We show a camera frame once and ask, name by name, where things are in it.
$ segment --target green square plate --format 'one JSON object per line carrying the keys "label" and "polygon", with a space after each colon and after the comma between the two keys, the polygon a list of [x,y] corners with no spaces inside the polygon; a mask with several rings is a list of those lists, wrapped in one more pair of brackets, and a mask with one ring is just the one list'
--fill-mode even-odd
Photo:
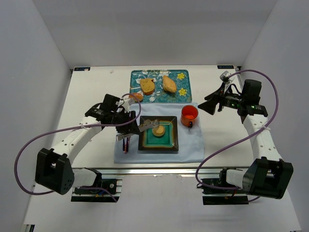
{"label": "green square plate", "polygon": [[147,119],[158,119],[160,125],[165,127],[165,134],[162,137],[156,137],[153,135],[152,129],[143,131],[139,137],[139,150],[178,151],[177,117],[140,116],[140,124]]}

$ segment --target white backdrop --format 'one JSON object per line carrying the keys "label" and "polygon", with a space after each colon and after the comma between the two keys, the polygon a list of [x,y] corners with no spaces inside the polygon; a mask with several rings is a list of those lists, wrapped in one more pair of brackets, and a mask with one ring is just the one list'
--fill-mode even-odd
{"label": "white backdrop", "polygon": [[[0,226],[19,232],[29,195],[14,179],[14,159],[34,136],[55,128],[70,71],[32,0],[0,3]],[[20,159],[19,175],[34,183],[36,156],[51,137],[31,145]]]}
{"label": "white backdrop", "polygon": [[[294,166],[288,189],[305,232],[309,231],[308,38],[309,1],[278,0],[243,66],[265,72],[277,86],[279,111],[271,133],[282,157]],[[263,77],[256,77],[263,80],[261,101],[272,109],[271,115],[275,105],[272,87]]]}
{"label": "white backdrop", "polygon": [[34,0],[70,68],[241,65],[276,0]]}

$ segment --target light blue cloth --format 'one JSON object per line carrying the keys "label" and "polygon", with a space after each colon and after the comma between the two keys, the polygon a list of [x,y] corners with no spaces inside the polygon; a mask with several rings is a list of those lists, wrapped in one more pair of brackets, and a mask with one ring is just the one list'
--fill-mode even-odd
{"label": "light blue cloth", "polygon": [[[204,138],[197,118],[193,128],[188,129],[181,122],[182,108],[186,103],[151,103],[143,104],[141,116],[176,116],[178,128],[178,152],[167,151],[139,151],[139,137],[133,135],[130,139],[129,151],[124,153],[122,141],[115,143],[114,163],[195,163],[202,162],[204,159]],[[130,110],[139,111],[139,106],[134,104]]]}

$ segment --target mug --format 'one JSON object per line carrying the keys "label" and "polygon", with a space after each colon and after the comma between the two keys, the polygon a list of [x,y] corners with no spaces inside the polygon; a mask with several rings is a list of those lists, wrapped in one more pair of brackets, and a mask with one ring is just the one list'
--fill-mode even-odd
{"label": "mug", "polygon": [[198,116],[198,110],[192,105],[186,105],[182,109],[181,122],[188,128],[192,128]]}

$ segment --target small round food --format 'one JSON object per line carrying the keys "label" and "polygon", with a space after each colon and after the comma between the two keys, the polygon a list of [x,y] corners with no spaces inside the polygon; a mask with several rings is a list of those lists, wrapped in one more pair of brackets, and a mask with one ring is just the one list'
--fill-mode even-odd
{"label": "small round food", "polygon": [[158,128],[153,128],[153,134],[156,137],[161,137],[164,135],[164,133],[165,133],[165,127],[162,125],[159,125]]}
{"label": "small round food", "polygon": [[[143,95],[141,95],[140,93],[132,93],[140,102],[143,100],[143,98],[144,98],[144,96]],[[133,98],[134,99],[134,101],[135,102],[137,102],[137,100],[133,97],[133,96],[131,96],[131,95],[129,95],[129,98]]]}

